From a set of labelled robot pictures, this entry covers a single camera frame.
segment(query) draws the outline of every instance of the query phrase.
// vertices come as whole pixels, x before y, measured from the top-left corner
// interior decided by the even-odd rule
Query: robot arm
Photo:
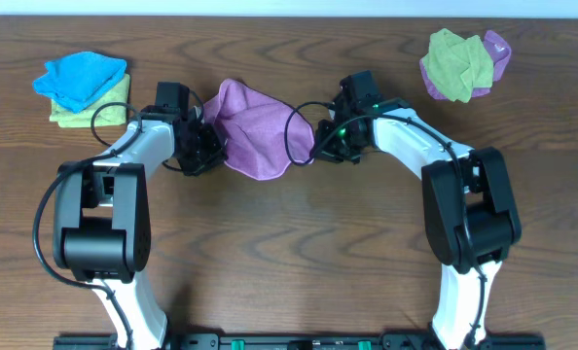
[[[173,157],[186,175],[198,175],[224,159],[212,126],[201,123],[201,110],[189,110],[188,95],[179,84],[159,83],[156,104],[143,110],[137,138],[122,153],[67,177],[56,194],[55,262],[70,269],[77,281],[107,287],[114,294],[124,319],[104,291],[93,289],[116,327],[120,348],[162,348],[167,329],[144,270],[151,249],[147,180]],[[138,122],[130,122],[103,155],[120,149],[137,128]],[[62,164],[59,171],[67,166],[70,163]],[[84,215],[83,208],[97,206],[112,207],[112,218]]]
[[[490,287],[509,247],[521,237],[503,157],[493,148],[475,151],[452,141],[422,121],[403,100],[383,101],[371,72],[349,76],[341,87],[331,111],[334,121],[320,122],[317,139],[335,132],[336,125],[346,126],[320,158],[358,163],[362,149],[373,146],[399,159],[421,180],[427,238],[443,264],[432,331],[444,348],[459,349],[476,324],[474,338],[479,344],[486,338],[483,324]],[[361,115],[371,118],[361,120]],[[461,174],[456,174],[451,154],[434,136],[449,144]],[[457,176],[462,177],[464,189]],[[483,200],[461,208],[462,193],[469,192],[482,193]],[[467,212],[474,249],[462,244],[462,210]],[[472,268],[476,265],[486,277],[484,286]]]
[[[453,151],[460,159],[468,159],[473,151],[469,146],[456,143],[427,125],[413,109],[399,108],[385,114],[411,118],[414,122],[423,124],[446,142],[451,142]],[[452,160],[443,145],[412,124],[383,118],[375,119],[373,132],[375,146],[399,159],[419,180],[424,166],[435,161]],[[475,167],[473,173],[473,176],[479,176],[479,168]],[[475,336],[476,344],[486,338],[486,329],[482,325],[488,307],[490,287],[501,263],[501,261],[489,261],[481,265],[487,278],[484,297],[481,297],[480,276],[476,270],[470,269],[466,273],[460,273],[454,266],[443,263],[440,301],[432,320],[432,330],[446,349],[460,348],[466,334],[471,331],[471,325],[475,322],[480,302],[483,306],[480,326]]]

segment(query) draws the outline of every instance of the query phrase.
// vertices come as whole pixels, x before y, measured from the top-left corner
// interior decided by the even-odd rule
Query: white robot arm
[[[469,154],[473,150],[469,146],[452,141],[429,126],[411,108],[399,108],[385,114],[404,119],[410,118],[413,122],[424,125],[446,142],[451,142],[451,147],[459,158],[469,158]],[[375,146],[399,159],[419,180],[423,166],[438,160],[452,160],[443,145],[413,124],[378,118],[373,120],[373,132]],[[475,336],[476,344],[479,344],[486,337],[486,330],[482,325],[488,307],[488,294],[500,266],[501,262],[495,261],[485,262],[481,266],[487,278],[487,290],[483,298],[484,305],[480,327]],[[452,265],[447,266],[445,264],[443,264],[442,269],[440,301],[436,315],[432,320],[432,329],[446,349],[459,349],[466,334],[471,331],[471,325],[475,322],[478,312],[481,293],[478,282],[479,274],[473,269],[462,274]]]
[[[188,96],[186,87],[159,83],[156,104],[127,125],[102,159],[63,180],[56,194],[55,262],[71,269],[77,281],[102,287],[93,291],[116,327],[121,348],[162,348],[167,330],[144,270],[151,244],[147,179],[170,158],[177,158],[186,175],[224,159],[217,133],[202,123],[201,109],[188,108]],[[67,166],[74,163],[63,164],[60,173]],[[84,216],[82,208],[96,206],[112,207],[113,217]]]

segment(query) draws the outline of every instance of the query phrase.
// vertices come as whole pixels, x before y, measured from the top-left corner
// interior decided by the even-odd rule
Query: lavender cloth
[[[204,119],[227,138],[225,163],[256,180],[280,177],[289,164],[284,127],[291,107],[232,79],[204,104]],[[314,145],[312,128],[300,116],[289,124],[289,151],[298,160],[308,159]]]
[[[486,35],[484,36],[484,48],[486,48],[486,51],[494,62],[494,74],[492,76],[492,81],[497,82],[503,76],[505,67],[510,62],[512,48],[510,48],[510,45],[505,41],[505,39],[501,38],[500,35],[491,30],[487,31]],[[429,80],[429,77],[427,77],[427,72],[425,71],[423,60],[420,60],[418,65],[420,66],[421,76],[423,77],[423,82],[425,83],[425,87],[427,88],[427,92],[430,94],[430,96],[437,100],[448,100],[448,98],[446,98],[440,91],[438,91],[436,86],[434,86],[434,83]],[[475,87],[473,88],[471,97],[480,97],[489,93],[489,87]]]

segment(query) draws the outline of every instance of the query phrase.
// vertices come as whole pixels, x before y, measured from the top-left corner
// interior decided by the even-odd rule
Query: white wall
[[[0,0],[0,15],[578,18],[578,0]]]

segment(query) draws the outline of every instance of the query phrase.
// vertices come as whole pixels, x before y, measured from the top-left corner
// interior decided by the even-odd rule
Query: green connector
[[[246,342],[243,340],[233,340],[231,342],[231,350],[244,350],[246,348]]]
[[[371,350],[371,341],[359,341],[358,350]]]

